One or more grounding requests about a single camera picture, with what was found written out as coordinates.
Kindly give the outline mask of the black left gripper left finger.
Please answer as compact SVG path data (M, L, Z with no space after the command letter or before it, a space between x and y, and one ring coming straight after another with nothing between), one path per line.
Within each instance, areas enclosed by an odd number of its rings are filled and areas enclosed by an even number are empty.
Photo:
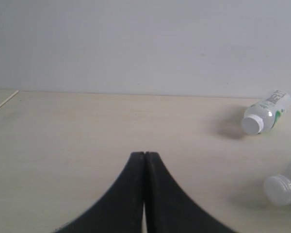
M145 153L133 152L108 191L57 233L141 233Z

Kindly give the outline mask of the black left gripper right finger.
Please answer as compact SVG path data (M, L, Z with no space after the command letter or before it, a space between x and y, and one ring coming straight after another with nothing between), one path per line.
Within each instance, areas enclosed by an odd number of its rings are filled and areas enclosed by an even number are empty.
M145 218L149 233L232 233L177 184L157 152L145 153Z

